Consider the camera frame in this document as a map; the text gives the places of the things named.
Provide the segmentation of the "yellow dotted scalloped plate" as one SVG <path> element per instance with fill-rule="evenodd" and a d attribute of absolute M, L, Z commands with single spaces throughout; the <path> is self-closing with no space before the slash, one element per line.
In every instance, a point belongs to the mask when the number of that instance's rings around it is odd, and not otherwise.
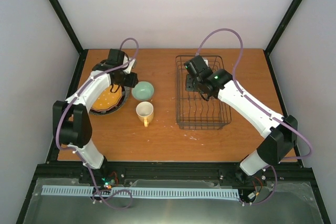
<path fill-rule="evenodd" d="M 95 112 L 108 111 L 113 109 L 122 98 L 122 88 L 118 85 L 107 87 L 93 103 L 91 110 Z"/>

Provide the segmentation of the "mint green ceramic bowl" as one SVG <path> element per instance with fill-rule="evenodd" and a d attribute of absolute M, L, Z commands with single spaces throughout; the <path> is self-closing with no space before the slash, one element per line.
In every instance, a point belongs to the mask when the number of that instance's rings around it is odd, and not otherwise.
<path fill-rule="evenodd" d="M 147 81 L 140 81 L 131 91 L 132 96 L 138 101 L 150 100 L 154 95 L 154 86 Z"/>

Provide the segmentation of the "yellow ceramic mug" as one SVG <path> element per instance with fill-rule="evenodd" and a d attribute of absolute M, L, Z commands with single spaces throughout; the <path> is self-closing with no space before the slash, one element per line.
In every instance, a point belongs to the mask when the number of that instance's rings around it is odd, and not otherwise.
<path fill-rule="evenodd" d="M 140 102 L 135 109 L 139 120 L 148 127 L 154 118 L 154 106 L 152 103 L 143 101 Z"/>

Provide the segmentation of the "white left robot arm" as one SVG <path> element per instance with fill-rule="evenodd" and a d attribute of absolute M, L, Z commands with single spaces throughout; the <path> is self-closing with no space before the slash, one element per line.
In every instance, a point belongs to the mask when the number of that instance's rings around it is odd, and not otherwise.
<path fill-rule="evenodd" d="M 53 105 L 53 131 L 59 150 L 72 150 L 91 168 L 97 183 L 108 180 L 109 170 L 103 166 L 105 157 L 92 140 L 89 112 L 100 94 L 110 86 L 133 88 L 138 75 L 132 72 L 138 52 L 132 58 L 120 49 L 111 49 L 106 60 L 96 64 L 82 86 L 64 101 Z"/>

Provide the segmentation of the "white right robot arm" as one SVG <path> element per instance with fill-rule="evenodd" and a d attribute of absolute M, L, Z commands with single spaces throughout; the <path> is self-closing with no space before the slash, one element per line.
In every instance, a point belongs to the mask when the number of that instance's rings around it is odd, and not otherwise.
<path fill-rule="evenodd" d="M 267 166 L 277 165 L 297 143 L 298 121 L 284 117 L 258 101 L 225 69 L 213 71 L 205 59 L 195 56 L 184 63 L 191 86 L 203 100 L 216 98 L 245 118 L 263 137 L 262 143 L 240 163 L 236 177 L 240 181 Z"/>

